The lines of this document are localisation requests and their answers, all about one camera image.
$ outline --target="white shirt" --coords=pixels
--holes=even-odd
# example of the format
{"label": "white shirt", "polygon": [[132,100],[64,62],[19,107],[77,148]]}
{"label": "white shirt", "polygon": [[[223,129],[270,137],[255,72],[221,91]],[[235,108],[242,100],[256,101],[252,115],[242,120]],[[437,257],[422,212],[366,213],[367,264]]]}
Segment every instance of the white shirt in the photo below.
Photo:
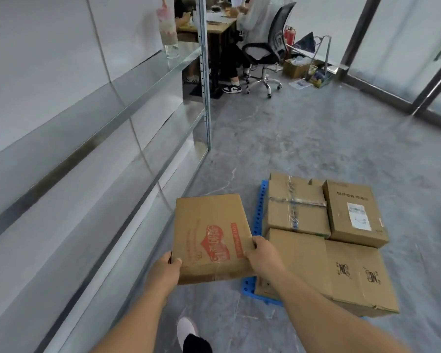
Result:
{"label": "white shirt", "polygon": [[[247,43],[267,43],[271,23],[276,13],[282,7],[282,0],[252,0],[247,14],[239,13],[237,16],[237,29],[243,31],[244,40],[237,43],[241,49]],[[262,48],[251,47],[247,53],[259,60],[268,51]]]}

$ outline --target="sneaker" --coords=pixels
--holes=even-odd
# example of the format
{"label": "sneaker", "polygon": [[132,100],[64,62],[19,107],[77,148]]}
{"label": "sneaker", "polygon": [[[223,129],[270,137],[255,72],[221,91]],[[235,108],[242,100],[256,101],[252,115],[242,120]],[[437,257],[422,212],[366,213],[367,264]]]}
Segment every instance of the sneaker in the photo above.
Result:
{"label": "sneaker", "polygon": [[241,93],[242,86],[235,86],[233,84],[230,84],[229,86],[222,88],[222,91],[227,94]]}
{"label": "sneaker", "polygon": [[199,77],[197,75],[187,76],[184,82],[187,84],[197,84],[199,83]]}
{"label": "sneaker", "polygon": [[176,335],[178,337],[178,343],[183,350],[183,344],[185,343],[186,337],[190,334],[199,337],[196,325],[188,317],[181,317],[176,324]]}

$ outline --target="person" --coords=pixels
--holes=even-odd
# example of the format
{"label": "person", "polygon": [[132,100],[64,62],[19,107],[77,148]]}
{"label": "person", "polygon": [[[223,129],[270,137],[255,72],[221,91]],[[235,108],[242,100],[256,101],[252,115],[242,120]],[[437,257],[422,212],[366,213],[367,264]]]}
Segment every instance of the person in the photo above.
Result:
{"label": "person", "polygon": [[[175,25],[178,30],[181,26],[189,23],[191,13],[184,4],[183,0],[174,0],[173,8],[175,11]],[[178,40],[184,42],[196,42],[196,36],[192,33],[178,33]],[[186,70],[185,83],[196,84],[199,83],[199,76],[195,73],[199,72],[199,60],[195,60],[188,65]]]}
{"label": "person", "polygon": [[[242,52],[242,47],[247,43],[268,42],[271,23],[282,4],[282,0],[251,0],[249,7],[241,6],[230,9],[230,17],[237,18],[237,29],[243,32],[243,41],[237,42],[236,45],[229,45],[220,56],[222,73],[230,78],[230,84],[222,89],[224,93],[242,92],[236,64],[239,62],[243,65],[244,77],[249,76],[251,65]],[[250,47],[246,52],[256,60],[268,55],[267,50],[257,47]]]}
{"label": "person", "polygon": [[[408,353],[390,334],[354,316],[288,272],[269,241],[254,236],[256,249],[245,252],[255,273],[271,282],[307,353]],[[152,353],[162,308],[180,277],[182,261],[170,263],[167,252],[148,273],[143,294],[93,353]],[[212,353],[196,326],[184,317],[177,323],[183,353]]]}

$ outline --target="office chair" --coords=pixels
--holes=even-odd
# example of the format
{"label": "office chair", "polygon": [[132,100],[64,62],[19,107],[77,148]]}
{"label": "office chair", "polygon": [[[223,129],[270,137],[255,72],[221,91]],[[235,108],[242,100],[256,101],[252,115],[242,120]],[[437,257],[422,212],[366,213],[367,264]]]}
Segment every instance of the office chair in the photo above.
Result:
{"label": "office chair", "polygon": [[[255,85],[258,85],[259,83],[263,83],[268,90],[268,99],[271,98],[271,88],[268,82],[278,84],[278,89],[282,88],[282,84],[279,80],[269,78],[269,75],[266,74],[266,67],[268,65],[275,65],[276,63],[280,63],[286,55],[286,45],[284,43],[283,30],[286,25],[287,18],[295,4],[295,2],[291,2],[290,4],[284,5],[278,10],[275,17],[273,18],[273,22],[271,23],[267,43],[247,43],[242,47],[242,52],[245,54],[252,65],[261,64],[263,66],[263,68],[261,69],[261,78],[255,76],[247,77],[247,94],[250,94],[250,89],[253,88]],[[265,55],[260,60],[256,60],[246,52],[246,50],[250,47],[263,48],[267,50],[269,54]],[[256,79],[256,82],[250,83],[251,78]]]}

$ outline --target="chair armrest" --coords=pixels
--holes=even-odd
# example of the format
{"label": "chair armrest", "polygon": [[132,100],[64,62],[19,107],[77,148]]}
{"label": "chair armrest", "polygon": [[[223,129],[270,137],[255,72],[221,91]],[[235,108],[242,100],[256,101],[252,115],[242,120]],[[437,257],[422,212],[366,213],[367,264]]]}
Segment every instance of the chair armrest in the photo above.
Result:
{"label": "chair armrest", "polygon": [[242,47],[242,52],[245,54],[245,56],[247,57],[247,59],[250,61],[251,64],[258,64],[258,60],[251,57],[246,52],[246,50],[250,47],[262,48],[262,49],[268,51],[269,53],[274,54],[277,58],[278,63],[281,61],[281,57],[279,56],[279,54],[276,51],[274,51],[268,43],[247,43],[246,45],[244,45]]}

